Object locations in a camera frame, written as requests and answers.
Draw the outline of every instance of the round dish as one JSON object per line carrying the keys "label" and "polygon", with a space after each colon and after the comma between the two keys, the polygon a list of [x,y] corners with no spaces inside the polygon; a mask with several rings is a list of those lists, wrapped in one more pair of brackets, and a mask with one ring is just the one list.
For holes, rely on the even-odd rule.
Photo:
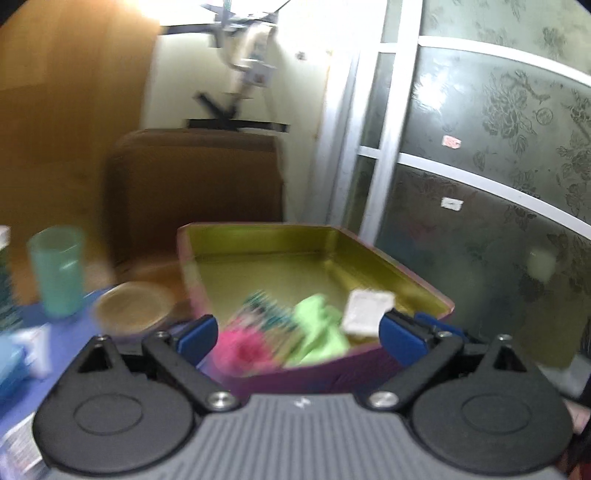
{"label": "round dish", "polygon": [[126,336],[156,327],[173,307],[173,295],[167,288],[133,281],[103,293],[95,303],[94,314],[103,333]]}

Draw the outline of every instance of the wooden wall panel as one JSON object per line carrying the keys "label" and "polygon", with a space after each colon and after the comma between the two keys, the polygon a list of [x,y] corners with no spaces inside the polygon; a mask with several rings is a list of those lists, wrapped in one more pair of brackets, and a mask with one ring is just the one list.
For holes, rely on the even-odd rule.
{"label": "wooden wall panel", "polygon": [[158,31],[133,0],[28,0],[0,27],[0,225],[22,301],[35,297],[26,240],[57,223],[88,235],[89,288],[109,281],[102,163],[139,127]]}

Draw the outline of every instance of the sliding door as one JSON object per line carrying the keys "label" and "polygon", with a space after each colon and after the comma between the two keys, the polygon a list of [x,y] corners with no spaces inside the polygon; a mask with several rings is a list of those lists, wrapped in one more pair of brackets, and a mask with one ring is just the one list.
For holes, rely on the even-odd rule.
{"label": "sliding door", "polygon": [[360,57],[330,222],[448,295],[472,335],[567,365],[591,315],[591,15],[576,0],[388,12]]}

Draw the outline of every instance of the white wall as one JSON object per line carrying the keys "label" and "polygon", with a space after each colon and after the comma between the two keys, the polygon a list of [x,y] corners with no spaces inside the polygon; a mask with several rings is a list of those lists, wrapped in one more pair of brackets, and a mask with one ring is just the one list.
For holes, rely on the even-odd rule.
{"label": "white wall", "polygon": [[[354,3],[293,0],[282,9],[277,35],[269,43],[267,62],[277,67],[271,86],[265,92],[255,89],[254,98],[242,104],[241,119],[290,125],[289,133],[278,134],[284,153],[288,221],[303,217],[332,50],[358,46],[362,28],[371,23],[371,9],[355,9]],[[204,34],[158,38],[144,100],[143,128],[181,128],[187,118],[209,118],[192,98],[197,91],[227,104],[224,92],[230,70],[209,45],[210,37]],[[300,51],[305,60],[296,58]]]}

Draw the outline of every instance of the floral pattern glass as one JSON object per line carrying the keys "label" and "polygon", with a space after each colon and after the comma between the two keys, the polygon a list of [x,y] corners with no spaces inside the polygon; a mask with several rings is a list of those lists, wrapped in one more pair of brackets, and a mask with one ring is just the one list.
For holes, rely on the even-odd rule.
{"label": "floral pattern glass", "polygon": [[411,167],[398,165],[393,185],[376,246],[449,296],[455,325],[483,340],[510,333],[535,360],[568,365],[591,312],[591,242]]}
{"label": "floral pattern glass", "polygon": [[384,127],[384,117],[386,115],[386,105],[388,104],[395,55],[395,53],[378,54],[374,82],[371,87],[371,93],[369,94],[361,138],[361,144],[366,147],[379,147],[379,140]]}
{"label": "floral pattern glass", "polygon": [[591,74],[591,14],[576,0],[425,0],[421,34],[517,48]]}
{"label": "floral pattern glass", "polygon": [[363,212],[369,195],[369,186],[374,174],[375,159],[359,155],[353,172],[352,187],[349,190],[347,209],[343,225],[358,234],[363,221]]}
{"label": "floral pattern glass", "polygon": [[[519,62],[422,48],[401,151],[591,223],[590,98],[589,87]],[[460,148],[443,146],[444,135],[461,140]]]}

